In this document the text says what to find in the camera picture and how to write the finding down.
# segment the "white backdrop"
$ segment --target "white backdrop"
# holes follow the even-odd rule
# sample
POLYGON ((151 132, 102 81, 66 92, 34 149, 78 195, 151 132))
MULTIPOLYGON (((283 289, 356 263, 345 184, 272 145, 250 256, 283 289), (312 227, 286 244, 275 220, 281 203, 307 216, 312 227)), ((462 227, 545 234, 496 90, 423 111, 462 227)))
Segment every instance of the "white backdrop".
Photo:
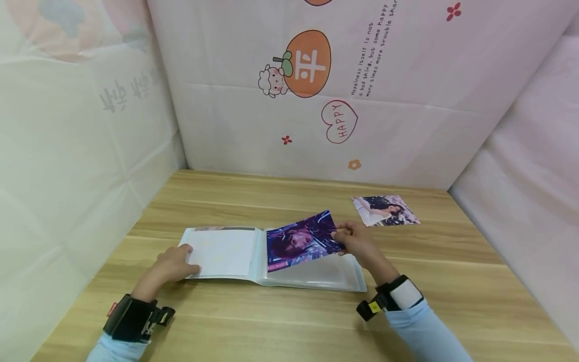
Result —
POLYGON ((165 77, 144 1, 0 1, 0 360, 35 353, 185 167, 165 77))
POLYGON ((579 349, 579 17, 450 189, 579 349))
POLYGON ((191 168, 448 189, 577 1, 149 7, 191 168))

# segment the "yellow label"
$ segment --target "yellow label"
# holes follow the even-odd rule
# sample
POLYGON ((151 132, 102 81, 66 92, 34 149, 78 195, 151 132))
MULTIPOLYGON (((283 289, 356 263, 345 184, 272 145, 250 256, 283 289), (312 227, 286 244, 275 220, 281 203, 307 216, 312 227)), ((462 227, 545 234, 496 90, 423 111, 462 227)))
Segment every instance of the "yellow label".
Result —
POLYGON ((369 304, 370 306, 370 310, 372 310, 372 313, 378 313, 380 312, 382 309, 378 306, 378 303, 376 302, 372 302, 369 304))

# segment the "green leaf drawing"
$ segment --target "green leaf drawing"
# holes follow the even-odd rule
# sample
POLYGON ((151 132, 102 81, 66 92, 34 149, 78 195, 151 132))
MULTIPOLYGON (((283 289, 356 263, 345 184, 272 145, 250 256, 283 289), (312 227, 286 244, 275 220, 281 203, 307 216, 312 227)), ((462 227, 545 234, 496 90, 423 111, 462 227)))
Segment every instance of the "green leaf drawing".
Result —
POLYGON ((285 52, 283 58, 273 57, 273 61, 281 63, 281 69, 284 70, 284 76, 291 76, 294 73, 294 66, 291 65, 291 52, 285 52))
POLYGON ((284 61, 281 62, 281 69, 284 70, 285 76, 291 76, 294 73, 294 66, 291 65, 289 59, 284 59, 284 61))

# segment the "left hand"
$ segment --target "left hand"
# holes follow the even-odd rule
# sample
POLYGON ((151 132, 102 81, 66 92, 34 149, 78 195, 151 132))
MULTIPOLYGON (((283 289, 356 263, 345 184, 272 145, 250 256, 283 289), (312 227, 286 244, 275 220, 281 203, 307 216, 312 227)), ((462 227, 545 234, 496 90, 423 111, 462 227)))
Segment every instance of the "left hand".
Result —
POLYGON ((169 281, 179 281, 189 275, 199 274, 201 266, 187 264, 187 256, 193 247, 183 244, 170 247, 157 256, 157 261, 145 272, 131 293, 134 299, 153 301, 161 286, 169 281))

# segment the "heart drawing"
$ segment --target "heart drawing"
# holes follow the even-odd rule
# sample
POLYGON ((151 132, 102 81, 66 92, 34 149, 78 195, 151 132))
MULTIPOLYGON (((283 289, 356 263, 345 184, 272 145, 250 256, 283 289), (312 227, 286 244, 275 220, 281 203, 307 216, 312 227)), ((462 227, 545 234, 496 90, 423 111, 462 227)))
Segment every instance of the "heart drawing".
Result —
POLYGON ((322 120, 328 125, 326 131, 328 141, 340 144, 346 142, 354 132, 358 115, 348 103, 333 100, 322 109, 322 120))

